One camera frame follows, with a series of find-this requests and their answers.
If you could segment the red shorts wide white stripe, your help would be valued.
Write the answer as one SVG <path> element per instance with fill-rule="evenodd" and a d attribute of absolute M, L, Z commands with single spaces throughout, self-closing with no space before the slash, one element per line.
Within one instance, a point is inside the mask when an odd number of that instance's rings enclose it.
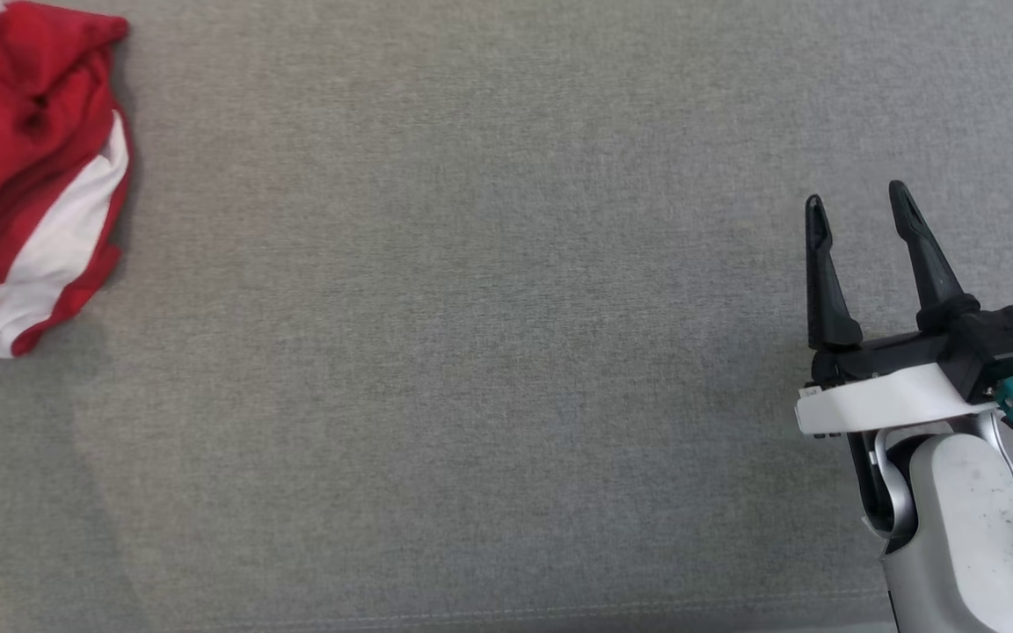
<path fill-rule="evenodd" d="M 0 360 L 72 319 L 120 259 L 133 148 L 113 91 L 125 18 L 0 0 Z"/>

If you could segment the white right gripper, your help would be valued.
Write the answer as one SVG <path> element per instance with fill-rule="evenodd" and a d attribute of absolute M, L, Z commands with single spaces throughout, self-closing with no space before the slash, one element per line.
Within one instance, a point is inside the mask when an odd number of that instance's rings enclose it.
<path fill-rule="evenodd" d="M 964 314 L 981 310 L 936 240 L 921 209 L 900 180 L 888 186 L 898 236 L 905 242 L 920 301 L 918 330 L 864 340 L 831 255 L 831 224 L 819 195 L 805 201 L 805 300 L 812 380 L 795 406 L 801 433 L 864 433 L 913 427 L 969 416 L 996 408 L 990 397 L 970 404 L 937 361 L 946 347 L 944 332 Z"/>

